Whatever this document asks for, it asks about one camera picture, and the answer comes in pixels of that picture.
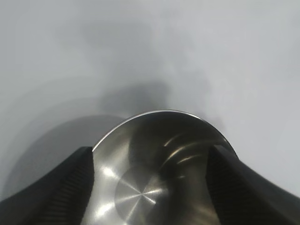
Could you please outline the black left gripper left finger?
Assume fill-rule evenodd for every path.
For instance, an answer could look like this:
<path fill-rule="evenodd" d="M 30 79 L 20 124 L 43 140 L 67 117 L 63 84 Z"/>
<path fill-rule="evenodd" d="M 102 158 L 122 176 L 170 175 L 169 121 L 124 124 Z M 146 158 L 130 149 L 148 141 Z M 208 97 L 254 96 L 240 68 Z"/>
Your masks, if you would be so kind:
<path fill-rule="evenodd" d="M 48 174 L 0 203 L 2 225 L 79 225 L 94 184 L 92 147 L 80 147 Z"/>

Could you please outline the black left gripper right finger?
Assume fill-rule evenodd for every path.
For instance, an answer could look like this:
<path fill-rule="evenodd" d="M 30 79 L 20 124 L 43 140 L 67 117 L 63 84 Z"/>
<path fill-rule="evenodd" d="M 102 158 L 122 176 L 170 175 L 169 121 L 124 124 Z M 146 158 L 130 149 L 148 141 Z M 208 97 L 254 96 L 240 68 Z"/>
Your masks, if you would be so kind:
<path fill-rule="evenodd" d="M 223 225 L 300 223 L 300 199 L 250 169 L 223 146 L 209 150 L 206 182 Z"/>

